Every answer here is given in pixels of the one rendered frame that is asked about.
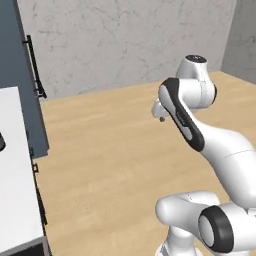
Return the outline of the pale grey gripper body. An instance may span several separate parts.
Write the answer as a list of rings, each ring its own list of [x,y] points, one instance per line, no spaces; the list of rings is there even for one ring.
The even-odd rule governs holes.
[[[151,113],[152,113],[154,118],[165,118],[167,116],[167,111],[162,106],[159,99],[157,99],[154,102],[153,107],[151,109]]]

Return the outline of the grey appliance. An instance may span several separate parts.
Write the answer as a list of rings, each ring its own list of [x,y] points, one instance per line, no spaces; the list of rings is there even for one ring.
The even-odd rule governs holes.
[[[51,256],[48,241],[45,237],[0,252],[0,256]]]

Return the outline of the blue-grey tall cupboard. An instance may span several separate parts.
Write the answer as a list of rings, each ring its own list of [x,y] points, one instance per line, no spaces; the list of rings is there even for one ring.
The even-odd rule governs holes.
[[[0,0],[0,88],[17,86],[27,141],[33,158],[48,155],[49,142],[39,97],[46,94],[34,77],[17,0]]]

